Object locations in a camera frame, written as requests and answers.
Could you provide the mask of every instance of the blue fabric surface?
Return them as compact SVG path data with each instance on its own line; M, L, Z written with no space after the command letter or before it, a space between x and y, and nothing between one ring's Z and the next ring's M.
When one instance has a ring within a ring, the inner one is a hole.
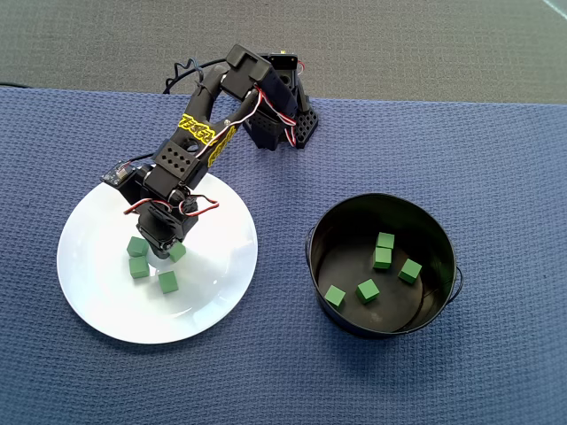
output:
M187 101L0 89L2 423L565 423L566 106L315 99L304 151L260 151L239 131L212 173L255 220L250 289L191 339L122 343L65 301L59 234ZM329 207L369 191L430 212L467 280L430 326L384 341L327 319L303 254Z

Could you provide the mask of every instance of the floor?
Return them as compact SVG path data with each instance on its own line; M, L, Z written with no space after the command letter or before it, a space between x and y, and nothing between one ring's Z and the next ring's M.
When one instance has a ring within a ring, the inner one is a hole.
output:
M159 93L175 61L238 42L298 53L314 97L564 104L567 9L553 2L2 0L0 81Z

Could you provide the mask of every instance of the green cube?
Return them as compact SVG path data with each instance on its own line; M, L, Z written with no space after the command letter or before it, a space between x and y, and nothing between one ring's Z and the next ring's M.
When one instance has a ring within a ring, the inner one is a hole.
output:
M388 248L389 250L393 250L393 239L394 239L394 235L380 232L378 234L378 239L376 240L376 246L380 248Z
M329 290L325 294L325 299L329 301L329 303L335 308L340 307L340 304L343 302L344 298L345 292L333 285L330 286Z
M392 250L377 247L374 251L374 268L389 268L392 263Z
M185 252L187 252L187 250L185 250L183 244L178 242L171 247L171 250L169 250L169 258L176 263L183 255L185 255Z
M177 287L177 279L175 278L175 273L173 271L159 274L158 278L159 278L159 286L161 287L161 291L164 294L179 289Z
M134 257L129 260L130 274L134 279L150 275L150 266L145 257Z
M150 248L148 241L140 237L132 236L126 251L128 251L130 257L145 257L145 254L148 253L148 248Z
M417 264L415 261L408 259L404 267L401 268L400 274L398 277L403 279L407 283L414 283L417 279L417 275L421 272L422 267L421 265Z
M363 304L372 301L379 293L380 291L372 279L368 279L356 288L356 295L358 295L358 298Z

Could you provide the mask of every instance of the red wire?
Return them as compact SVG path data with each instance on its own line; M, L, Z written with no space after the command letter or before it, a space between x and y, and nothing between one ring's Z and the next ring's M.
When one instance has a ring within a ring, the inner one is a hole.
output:
M147 197L145 199L140 199L138 202L136 202L135 204L133 204L132 206L130 206L125 212L124 215L128 215L130 213L132 213L138 206L145 204L146 202L155 202L157 204L162 204L165 205L169 211L171 212L172 210L172 206L170 204L168 204L166 201L160 201L159 199L151 199L150 197Z
M293 133L293 127L291 128L291 138L288 129L286 128L284 131L285 131L285 137L287 137L287 141L290 143L291 146L295 148L296 143L295 143L295 134Z
M262 94L262 96L263 96L263 98L264 98L264 101L268 104L268 106L269 106L270 108L272 108L272 111L274 111L275 113L277 113L277 115L282 119L282 121L283 121L284 124L287 124L287 125L290 126L290 127L293 127L293 126L296 126L296 125L297 125L297 122L296 122L294 119L292 119L292 118L290 118L290 117L288 117L288 116L286 116L286 115L283 115L281 112L278 112L278 111L276 110L276 108L275 108L275 107L272 105L272 103L269 101L268 97L266 96L266 93L264 93L264 91L263 91L262 89L260 89L259 87L257 87L256 89Z
M182 202L179 204L179 212L180 212L181 214L186 215L187 217L196 217L196 216L198 216L198 215L201 215L202 213L206 213L207 211L213 210L214 208L218 208L219 205L220 205L219 201L215 201L215 200L213 200L213 199L209 199L209 198L206 197L205 195L195 195L195 194L191 193L191 196L192 196L192 197L203 197L203 198L206 199L208 202L210 202L212 205L211 205L211 206L208 206L207 208L205 208L205 209L203 209L203 210L200 210L200 211L195 211L195 212L186 213L186 212L183 212L183 202L184 202L184 201L182 201Z
M248 120L250 117L252 117L252 116L256 113L256 111L258 110L258 107L259 107L260 104L262 103L262 99L264 98L264 97L263 97L263 92L262 92L260 89L258 89L258 93L259 93L259 95L258 95L258 102L256 103L256 106L254 106L254 109L252 110L252 112L250 112L248 115L246 115L244 118L242 118L242 119L239 120L239 121L235 121L235 122L229 123L228 126L226 126L225 128L222 129L222 131L220 131L219 133L217 133L217 135L216 135L215 137L213 137L213 139L211 139L208 143L206 143L205 148L203 148L203 149L201 150L201 152L199 152L199 153L197 154L197 158L199 158L201 155L203 155L203 153L205 153L206 148L207 148L208 146L210 146L211 143L213 143L213 142L214 142L215 140L217 140L219 137L221 137L221 135L223 135L224 132L227 131L231 126L235 126L235 125L238 125L238 124L242 124L244 121Z
M124 168L126 168L130 164L132 164L132 161L128 161L126 164L122 164L122 166L118 169L118 171L123 170Z

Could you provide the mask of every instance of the black plastic bracket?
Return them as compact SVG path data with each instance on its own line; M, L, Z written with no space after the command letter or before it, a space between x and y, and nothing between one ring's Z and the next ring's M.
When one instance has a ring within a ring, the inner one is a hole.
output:
M292 117L297 121L296 148L303 149L319 125L319 117L313 110L299 79L298 57L286 53L261 56L273 66L279 79L291 91L297 102L297 112ZM287 143L284 132L287 126L264 104L244 123L244 128L258 148L275 151L280 142Z
M234 45L226 60L230 71L221 83L224 91L244 102L248 91L257 85L279 112L287 116L295 115L298 109L295 96L269 60L252 53L240 44Z

